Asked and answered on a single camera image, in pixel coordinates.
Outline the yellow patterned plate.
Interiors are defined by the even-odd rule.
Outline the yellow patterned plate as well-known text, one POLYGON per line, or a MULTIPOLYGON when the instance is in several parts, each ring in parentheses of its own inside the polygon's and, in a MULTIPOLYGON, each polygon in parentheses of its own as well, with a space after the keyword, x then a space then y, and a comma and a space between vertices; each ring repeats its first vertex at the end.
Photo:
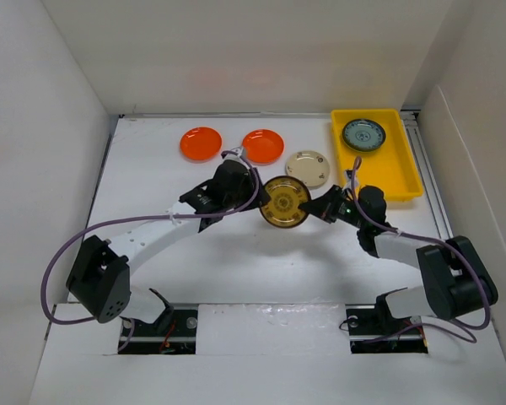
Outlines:
POLYGON ((271 178, 265 185, 271 200, 261 207, 261 216, 279 229, 292 229, 300 226, 308 214, 299 206, 311 200, 310 191, 299 179, 280 175, 271 178))

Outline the cream patterned plate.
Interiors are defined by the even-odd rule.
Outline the cream patterned plate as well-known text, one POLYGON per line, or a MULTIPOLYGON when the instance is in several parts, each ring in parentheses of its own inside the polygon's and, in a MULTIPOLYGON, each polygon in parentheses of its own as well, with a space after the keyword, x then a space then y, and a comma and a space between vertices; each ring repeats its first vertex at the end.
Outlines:
POLYGON ((323 154, 313 150, 301 150, 287 159, 285 172, 308 188, 318 188, 328 181, 331 167, 323 154))

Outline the blue floral plate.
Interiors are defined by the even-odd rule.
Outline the blue floral plate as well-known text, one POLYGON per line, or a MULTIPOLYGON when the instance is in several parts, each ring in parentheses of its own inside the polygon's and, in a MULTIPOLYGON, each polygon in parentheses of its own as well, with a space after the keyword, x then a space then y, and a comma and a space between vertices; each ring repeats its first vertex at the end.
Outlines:
POLYGON ((355 151, 374 152, 385 143, 386 133, 376 121, 356 119, 342 129, 342 140, 355 151))

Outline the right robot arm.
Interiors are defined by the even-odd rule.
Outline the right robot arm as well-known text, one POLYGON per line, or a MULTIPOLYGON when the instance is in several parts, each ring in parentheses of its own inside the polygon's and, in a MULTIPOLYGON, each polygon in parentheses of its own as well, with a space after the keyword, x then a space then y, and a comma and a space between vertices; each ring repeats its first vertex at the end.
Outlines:
POLYGON ((377 297, 373 322, 382 332, 393 332, 411 316, 436 317, 473 330, 490 323, 498 291, 468 238, 438 240, 391 227, 384 193, 375 186, 357 195, 333 186, 299 208, 328 224, 341 220, 357 228, 358 243, 370 256, 418 270, 422 283, 417 287, 377 297))

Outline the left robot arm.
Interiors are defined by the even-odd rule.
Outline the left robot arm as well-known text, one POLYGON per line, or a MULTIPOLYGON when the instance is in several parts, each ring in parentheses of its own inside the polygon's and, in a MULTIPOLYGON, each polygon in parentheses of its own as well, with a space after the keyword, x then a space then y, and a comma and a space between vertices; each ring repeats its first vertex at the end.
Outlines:
POLYGON ((228 213, 259 208, 269 199, 257 169, 225 160, 213 178, 181 195, 155 219, 109 240, 97 235, 85 239, 67 289, 99 323, 130 318, 152 334, 162 334, 171 323, 169 301, 154 289, 134 289, 132 275, 177 241, 203 232, 228 213))

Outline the yellow plastic bin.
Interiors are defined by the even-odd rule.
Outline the yellow plastic bin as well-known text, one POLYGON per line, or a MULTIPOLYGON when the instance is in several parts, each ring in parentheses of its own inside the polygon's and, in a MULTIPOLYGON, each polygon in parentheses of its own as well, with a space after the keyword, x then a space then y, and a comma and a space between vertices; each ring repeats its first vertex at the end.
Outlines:
POLYGON ((344 171, 362 158, 358 180, 362 186, 377 186, 388 201, 405 202, 423 194, 423 185, 400 114, 394 109, 334 110, 331 112, 332 143, 339 184, 346 183, 344 171), (357 151, 345 143, 345 126, 369 120, 385 132, 385 141, 374 151, 357 151))

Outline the right orange plate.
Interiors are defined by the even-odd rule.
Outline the right orange plate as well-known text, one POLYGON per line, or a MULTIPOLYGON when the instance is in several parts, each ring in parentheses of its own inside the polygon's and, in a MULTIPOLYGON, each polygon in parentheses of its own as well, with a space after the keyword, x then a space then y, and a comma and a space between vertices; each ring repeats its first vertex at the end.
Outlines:
POLYGON ((260 165, 269 165, 282 156, 285 144, 277 132, 262 128, 245 135, 242 146, 248 160, 260 165))

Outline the orange plate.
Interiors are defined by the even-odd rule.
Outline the orange plate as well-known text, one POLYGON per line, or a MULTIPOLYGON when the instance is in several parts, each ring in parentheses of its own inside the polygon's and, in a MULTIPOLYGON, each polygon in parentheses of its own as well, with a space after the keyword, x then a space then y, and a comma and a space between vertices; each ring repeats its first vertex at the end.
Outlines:
POLYGON ((202 162, 212 159, 222 148, 223 139, 210 127, 195 127, 180 140, 180 151, 189 160, 202 162))
POLYGON ((242 146, 248 160, 260 165, 269 165, 282 156, 285 144, 277 132, 262 128, 245 135, 242 146))

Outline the left orange plate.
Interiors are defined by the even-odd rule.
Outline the left orange plate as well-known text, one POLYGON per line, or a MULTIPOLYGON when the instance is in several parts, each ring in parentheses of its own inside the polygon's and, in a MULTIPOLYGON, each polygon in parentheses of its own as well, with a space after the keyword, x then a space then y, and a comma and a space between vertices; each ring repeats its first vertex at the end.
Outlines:
POLYGON ((180 151, 189 160, 202 162, 212 159, 222 148, 223 139, 210 127, 195 127, 180 140, 180 151))

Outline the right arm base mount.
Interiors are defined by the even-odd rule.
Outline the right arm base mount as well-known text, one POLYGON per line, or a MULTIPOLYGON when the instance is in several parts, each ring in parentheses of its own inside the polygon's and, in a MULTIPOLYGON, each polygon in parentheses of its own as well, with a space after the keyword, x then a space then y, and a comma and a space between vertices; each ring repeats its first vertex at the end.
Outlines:
POLYGON ((381 320, 374 305, 345 305, 346 317, 339 328, 348 333, 352 354, 427 354, 428 346, 422 328, 413 328, 400 336, 369 343, 369 340, 391 335, 409 327, 409 318, 381 320))

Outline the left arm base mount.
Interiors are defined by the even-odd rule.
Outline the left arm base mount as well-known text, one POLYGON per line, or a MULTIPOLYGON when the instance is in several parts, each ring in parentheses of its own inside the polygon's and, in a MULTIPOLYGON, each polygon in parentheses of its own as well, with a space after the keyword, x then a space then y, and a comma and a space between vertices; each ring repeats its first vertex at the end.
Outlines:
POLYGON ((118 339, 118 354, 194 355, 199 305, 176 305, 170 324, 156 332, 151 325, 134 321, 134 330, 124 322, 118 339))

